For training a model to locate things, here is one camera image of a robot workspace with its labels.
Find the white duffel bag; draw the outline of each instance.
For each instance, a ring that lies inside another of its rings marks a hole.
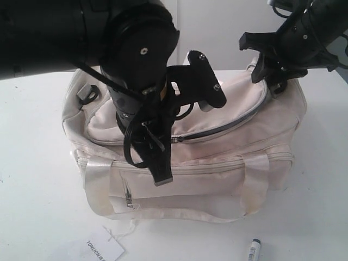
[[[195,105],[175,122],[173,182],[159,187],[148,169],[123,157],[123,135],[107,87],[78,70],[64,102],[63,128],[92,210],[118,220],[207,222],[231,222],[259,211],[267,191],[283,187],[294,160],[290,142],[307,105],[297,79],[275,95],[265,81],[251,82],[253,68],[254,63],[222,84],[227,97],[222,109],[204,113]],[[92,85],[99,96],[81,105],[79,97]]]

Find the white label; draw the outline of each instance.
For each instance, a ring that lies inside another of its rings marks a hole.
[[[47,261],[115,261],[124,249],[104,228],[57,249]]]

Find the white tabletop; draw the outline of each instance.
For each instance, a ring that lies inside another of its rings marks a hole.
[[[217,72],[220,80],[237,71]],[[72,73],[0,82],[0,260],[48,260],[60,246],[106,226],[129,222],[89,208],[60,121]],[[263,210],[235,223],[141,221],[120,240],[127,260],[247,259],[253,238],[260,261],[347,260],[348,85],[336,72],[300,80],[308,113],[295,135],[296,156],[283,191]]]

